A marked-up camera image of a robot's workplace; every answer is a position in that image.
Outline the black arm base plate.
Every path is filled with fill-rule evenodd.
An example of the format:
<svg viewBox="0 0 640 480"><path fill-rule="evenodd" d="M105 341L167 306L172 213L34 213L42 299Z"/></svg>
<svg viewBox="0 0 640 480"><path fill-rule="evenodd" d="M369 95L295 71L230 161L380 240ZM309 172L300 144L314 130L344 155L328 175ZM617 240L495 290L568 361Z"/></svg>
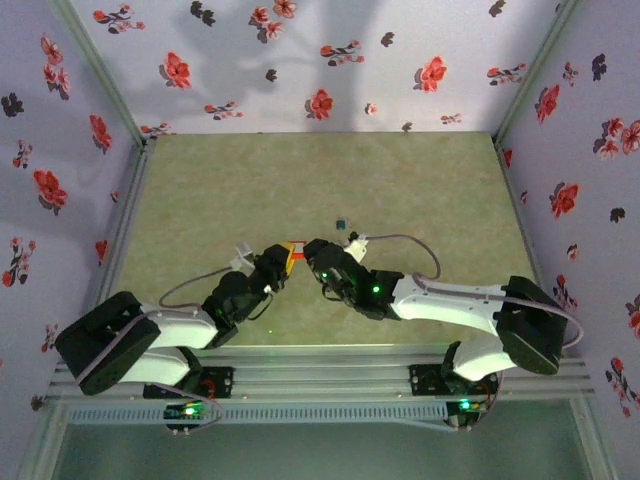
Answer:
<svg viewBox="0 0 640 480"><path fill-rule="evenodd" d="M197 372L189 372L176 385L172 385L172 388L180 390L179 393L157 384L149 384L144 386L143 397L165 399L194 394L213 400L226 399L232 393L234 372L233 367L203 367Z"/></svg>
<svg viewBox="0 0 640 480"><path fill-rule="evenodd" d="M490 374L471 381L453 372L443 372L441 365L414 364L408 367L413 396L493 395L501 386L501 378Z"/></svg>

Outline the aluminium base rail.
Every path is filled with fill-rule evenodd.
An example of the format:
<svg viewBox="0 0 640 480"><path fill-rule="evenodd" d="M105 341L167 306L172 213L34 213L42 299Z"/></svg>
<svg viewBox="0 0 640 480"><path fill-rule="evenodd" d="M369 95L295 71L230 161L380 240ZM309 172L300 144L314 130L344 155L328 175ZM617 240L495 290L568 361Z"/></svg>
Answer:
<svg viewBox="0 0 640 480"><path fill-rule="evenodd" d="M441 364L446 344L229 346L194 352L204 367L234 368L229 402L402 401L411 399L409 366ZM514 368L504 373L498 399L595 397L585 362L568 354L558 374L539 376ZM140 384L117 385L85 397L68 368L56 365L46 400L142 400Z"/></svg>

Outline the aluminium side rail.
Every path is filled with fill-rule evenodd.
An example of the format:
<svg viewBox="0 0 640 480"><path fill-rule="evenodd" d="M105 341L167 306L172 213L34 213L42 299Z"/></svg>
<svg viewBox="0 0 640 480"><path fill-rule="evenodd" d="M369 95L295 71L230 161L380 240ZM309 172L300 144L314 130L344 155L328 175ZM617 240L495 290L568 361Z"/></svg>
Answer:
<svg viewBox="0 0 640 480"><path fill-rule="evenodd" d="M130 156L116 210L107 230L105 257L89 283L82 314L93 310L117 291L154 150L155 144L151 142Z"/></svg>
<svg viewBox="0 0 640 480"><path fill-rule="evenodd" d="M494 149L514 209L527 260L533 272L531 279L513 275L502 287L505 300L503 308L497 314L499 338L510 353L516 354L518 366L522 367L526 361L531 360L557 369L563 358L570 315L539 284L539 262L522 219L520 200L516 197L515 188L511 186L508 178L502 145L496 142Z"/></svg>

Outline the aluminium frame post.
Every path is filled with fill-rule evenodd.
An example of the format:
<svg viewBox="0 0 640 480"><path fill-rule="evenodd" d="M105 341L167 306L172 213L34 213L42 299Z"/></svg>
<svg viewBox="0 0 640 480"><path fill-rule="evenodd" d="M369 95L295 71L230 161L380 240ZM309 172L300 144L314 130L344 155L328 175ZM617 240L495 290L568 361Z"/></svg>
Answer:
<svg viewBox="0 0 640 480"><path fill-rule="evenodd" d="M590 480L619 480L610 442L598 424L592 401L585 397L574 397L569 403Z"/></svg>
<svg viewBox="0 0 640 480"><path fill-rule="evenodd" d="M67 428L67 407L53 402L38 411L17 480L53 480Z"/></svg>

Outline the aluminium corner post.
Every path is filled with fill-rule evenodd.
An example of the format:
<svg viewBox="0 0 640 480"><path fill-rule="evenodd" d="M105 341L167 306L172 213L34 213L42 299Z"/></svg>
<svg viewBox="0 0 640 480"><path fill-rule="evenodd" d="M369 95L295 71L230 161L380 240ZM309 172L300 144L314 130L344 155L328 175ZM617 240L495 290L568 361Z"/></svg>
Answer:
<svg viewBox="0 0 640 480"><path fill-rule="evenodd" d="M46 1L64 24L66 30L71 34L81 55L88 63L90 71L94 74L102 91L115 108L120 121L123 123L135 145L140 150L143 150L146 146L146 141L139 133L139 129L135 125L134 118L125 103L125 99L117 88L113 75L110 73L89 32L82 23L75 7L72 5L71 0Z"/></svg>
<svg viewBox="0 0 640 480"><path fill-rule="evenodd" d="M522 83L518 87L516 95L507 109L503 120L501 121L497 131L492 135L494 146L501 143L508 133L515 117L518 115L521 106L526 100L529 91L533 88L536 79L545 66L548 57L564 35L564 31L574 16L575 11L579 9L584 2L585 0L558 0L554 20L544 37L543 42L536 51L536 54L528 67L527 73L523 77Z"/></svg>

